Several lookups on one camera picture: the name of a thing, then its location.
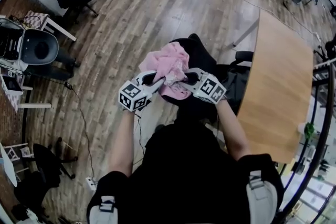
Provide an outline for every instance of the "power strip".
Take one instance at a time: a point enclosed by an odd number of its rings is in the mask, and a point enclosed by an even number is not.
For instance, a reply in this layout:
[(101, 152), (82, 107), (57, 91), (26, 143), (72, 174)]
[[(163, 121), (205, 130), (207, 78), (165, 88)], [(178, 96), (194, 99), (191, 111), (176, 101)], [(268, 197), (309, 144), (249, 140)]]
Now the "power strip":
[(92, 190), (92, 191), (96, 191), (97, 190), (97, 183), (91, 179), (91, 177), (87, 177), (85, 178), (86, 182), (88, 183), (89, 185), (89, 188)]

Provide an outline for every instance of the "wooden desk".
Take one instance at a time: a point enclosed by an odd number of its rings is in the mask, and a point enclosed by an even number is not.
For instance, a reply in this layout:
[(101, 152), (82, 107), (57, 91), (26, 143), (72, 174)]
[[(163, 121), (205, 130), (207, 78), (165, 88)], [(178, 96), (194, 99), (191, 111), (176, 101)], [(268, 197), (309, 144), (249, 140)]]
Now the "wooden desk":
[(256, 49), (238, 119), (254, 154), (290, 163), (300, 141), (298, 125), (306, 121), (311, 95), (313, 52), (295, 32), (267, 12), (258, 28)]

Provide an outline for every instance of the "wood plank floor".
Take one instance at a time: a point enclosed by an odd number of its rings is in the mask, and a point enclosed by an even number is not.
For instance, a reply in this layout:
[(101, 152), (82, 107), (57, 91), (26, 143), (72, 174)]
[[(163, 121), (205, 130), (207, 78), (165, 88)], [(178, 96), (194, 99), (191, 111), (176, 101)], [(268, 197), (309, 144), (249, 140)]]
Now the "wood plank floor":
[[(319, 42), (282, 6), (282, 0), (248, 0), (274, 12), (316, 47)], [(258, 8), (242, 0), (96, 0), (97, 18), (86, 10), (80, 24), (70, 31), (78, 40), (69, 49), (82, 62), (69, 80), (81, 98), (88, 123), (95, 177), (108, 172), (113, 134), (120, 120), (117, 92), (127, 79), (139, 72), (138, 65), (149, 51), (158, 50), (170, 40), (197, 33), (218, 63), (229, 63), (235, 51), (227, 45), (258, 16)], [(320, 2), (317, 6), (291, 6), (296, 19), (326, 42), (333, 37), (335, 21)], [(236, 49), (253, 50), (253, 33)], [(70, 42), (62, 44), (69, 47)], [(62, 85), (37, 80), (31, 102), (50, 102), (49, 110), (28, 112), (27, 136), (30, 144), (48, 145), (58, 137), (70, 145), (65, 155), (78, 156), (70, 170), (74, 180), (62, 177), (59, 188), (48, 192), (44, 201), (50, 219), (65, 216), (71, 221), (85, 220), (92, 193), (85, 178), (91, 175), (84, 122), (75, 94)], [(175, 119), (176, 108), (156, 97), (142, 114), (141, 144), (145, 145), (158, 123)], [(142, 157), (140, 127), (135, 122), (135, 160)]]

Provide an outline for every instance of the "pink towel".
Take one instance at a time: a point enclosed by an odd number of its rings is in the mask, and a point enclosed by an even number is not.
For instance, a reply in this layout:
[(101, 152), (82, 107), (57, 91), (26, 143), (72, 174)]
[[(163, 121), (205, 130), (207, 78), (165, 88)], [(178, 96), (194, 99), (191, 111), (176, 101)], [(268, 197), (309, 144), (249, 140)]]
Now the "pink towel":
[(181, 47), (180, 43), (172, 42), (165, 45), (159, 51), (148, 53), (139, 65), (139, 68), (142, 72), (156, 70), (157, 73), (153, 82), (166, 77), (164, 85), (159, 89), (160, 95), (183, 100), (186, 99), (191, 92), (176, 82), (186, 78), (184, 71), (189, 68), (188, 62), (189, 55)]

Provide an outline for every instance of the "shoulder strap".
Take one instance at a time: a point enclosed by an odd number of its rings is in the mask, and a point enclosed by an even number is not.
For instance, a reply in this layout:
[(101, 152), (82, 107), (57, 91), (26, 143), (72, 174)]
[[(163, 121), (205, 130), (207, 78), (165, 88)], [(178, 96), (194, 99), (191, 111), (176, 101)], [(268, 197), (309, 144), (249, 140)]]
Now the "shoulder strap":
[(102, 196), (101, 204), (90, 210), (90, 224), (118, 224), (118, 210), (113, 196)]
[(250, 209), (250, 224), (270, 224), (277, 210), (277, 191), (268, 181), (261, 180), (261, 171), (250, 173), (246, 193)]

